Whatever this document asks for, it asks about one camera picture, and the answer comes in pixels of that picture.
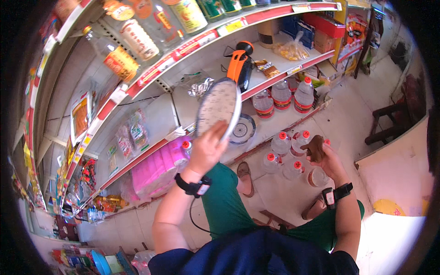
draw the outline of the foot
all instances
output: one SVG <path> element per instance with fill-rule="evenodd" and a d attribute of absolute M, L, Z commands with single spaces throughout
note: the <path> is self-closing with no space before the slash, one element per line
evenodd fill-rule
<path fill-rule="evenodd" d="M 252 178 L 250 177 L 250 169 L 247 162 L 242 162 L 238 165 L 237 176 L 239 179 L 237 190 L 244 196 L 250 198 L 254 195 Z"/>

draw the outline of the navy blue shirt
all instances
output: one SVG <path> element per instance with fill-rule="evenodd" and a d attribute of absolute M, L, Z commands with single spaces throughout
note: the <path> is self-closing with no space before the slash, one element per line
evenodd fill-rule
<path fill-rule="evenodd" d="M 173 249 L 154 256 L 151 274 L 359 274 L 344 251 L 329 254 L 313 243 L 268 227 L 240 231 L 205 244 L 196 253 Z"/>

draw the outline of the pink package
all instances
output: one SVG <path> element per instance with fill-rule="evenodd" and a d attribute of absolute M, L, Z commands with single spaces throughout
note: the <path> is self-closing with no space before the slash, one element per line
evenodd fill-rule
<path fill-rule="evenodd" d="M 176 173 L 180 172 L 188 160 L 181 149 L 183 141 L 190 138 L 177 138 L 132 168 L 133 188 L 141 200 L 158 197 L 172 186 Z"/>

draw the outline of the blue and white plate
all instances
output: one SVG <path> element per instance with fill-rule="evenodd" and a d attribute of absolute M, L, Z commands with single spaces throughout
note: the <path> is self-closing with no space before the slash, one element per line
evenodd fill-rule
<path fill-rule="evenodd" d="M 232 131 L 229 142 L 235 145 L 245 144 L 255 134 L 255 121 L 247 114 L 240 114 L 240 119 Z"/>

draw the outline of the hand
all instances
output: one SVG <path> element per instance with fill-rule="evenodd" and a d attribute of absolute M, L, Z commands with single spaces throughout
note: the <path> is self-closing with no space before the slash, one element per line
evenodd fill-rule
<path fill-rule="evenodd" d="M 219 161 L 229 142 L 229 139 L 225 139 L 220 143 L 220 139 L 226 132 L 227 127 L 226 121 L 217 121 L 208 131 L 193 142 L 190 162 L 181 174 L 184 181 L 199 181 Z"/>
<path fill-rule="evenodd" d="M 340 185 L 349 182 L 349 178 L 347 172 L 342 165 L 342 162 L 337 155 L 337 153 L 333 150 L 330 145 L 323 143 L 323 151 L 325 156 L 320 163 L 310 162 L 312 166 L 320 166 L 324 172 L 333 179 L 335 187 L 338 188 Z"/>

